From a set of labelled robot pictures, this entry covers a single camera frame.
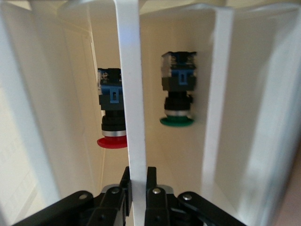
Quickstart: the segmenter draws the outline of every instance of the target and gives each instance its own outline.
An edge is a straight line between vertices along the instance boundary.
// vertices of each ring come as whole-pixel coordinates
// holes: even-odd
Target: white divider panel
[[[0,224],[4,226],[27,216],[35,197],[42,196],[38,205],[32,208],[34,211],[60,198],[38,120],[32,109],[24,68],[20,63],[20,55],[16,53],[16,39],[23,44],[24,49],[20,51],[26,53],[28,67],[32,57],[43,63],[31,12],[0,2],[0,111],[4,114],[0,131],[0,216],[4,219],[0,219]]]
[[[229,65],[232,24],[234,11],[229,8],[215,8],[213,62],[211,69],[206,135],[203,154],[201,195],[212,201],[214,194],[215,169],[219,152],[222,127],[222,113],[225,99]]]
[[[116,6],[127,146],[133,192],[134,224],[144,224],[146,153],[138,0],[114,0]]]
[[[249,226],[271,225],[300,140],[300,6],[237,11],[216,183]]]
[[[31,2],[47,60],[44,76],[53,100],[49,115],[38,114],[62,197],[78,190],[101,191],[101,116],[90,32],[57,16],[63,2]]]
[[[37,176],[38,182],[32,179],[28,186],[32,190],[39,184],[31,203],[44,199],[45,205],[78,190],[97,195],[102,186],[103,154],[96,143],[101,116],[95,110],[99,104],[91,33],[57,17],[63,3],[34,1],[32,11],[1,3],[1,83],[30,159],[30,167],[20,166]],[[27,197],[18,194],[16,199]],[[23,201],[18,204],[23,209],[12,220],[34,212]]]

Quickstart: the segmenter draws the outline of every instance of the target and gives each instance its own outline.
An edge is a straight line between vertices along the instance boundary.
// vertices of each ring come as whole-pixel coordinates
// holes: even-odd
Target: metal screw
[[[88,195],[86,193],[84,193],[79,197],[79,199],[83,200],[83,199],[86,199],[87,197],[88,197]]]
[[[153,190],[152,190],[152,192],[154,193],[154,194],[159,194],[160,192],[161,192],[161,190],[159,189],[159,188],[154,188]]]
[[[185,199],[186,201],[191,200],[192,196],[190,194],[184,194],[183,195],[183,199]]]
[[[115,187],[112,189],[112,194],[117,194],[119,192],[119,188],[118,187]]]

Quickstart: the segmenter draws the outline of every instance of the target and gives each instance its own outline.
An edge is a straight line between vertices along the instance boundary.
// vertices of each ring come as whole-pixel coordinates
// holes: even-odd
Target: white enclosure
[[[134,216],[147,166],[248,226],[273,220],[300,139],[300,5],[196,1],[0,2],[0,225],[78,190],[97,195],[129,165]],[[197,52],[185,128],[166,127],[161,55]],[[122,70],[128,148],[105,150],[97,67]]]

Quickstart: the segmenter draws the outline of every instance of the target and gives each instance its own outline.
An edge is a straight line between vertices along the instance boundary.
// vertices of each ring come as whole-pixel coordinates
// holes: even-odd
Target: white vertical strip
[[[146,154],[138,0],[116,6],[135,226],[144,225]]]
[[[201,178],[201,195],[212,199],[222,127],[234,11],[215,8],[214,49]]]

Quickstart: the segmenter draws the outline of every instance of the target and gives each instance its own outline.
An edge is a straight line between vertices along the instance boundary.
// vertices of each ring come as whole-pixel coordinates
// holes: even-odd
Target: green button cap
[[[166,126],[184,127],[190,126],[194,120],[187,116],[167,116],[166,118],[160,119],[160,122]]]

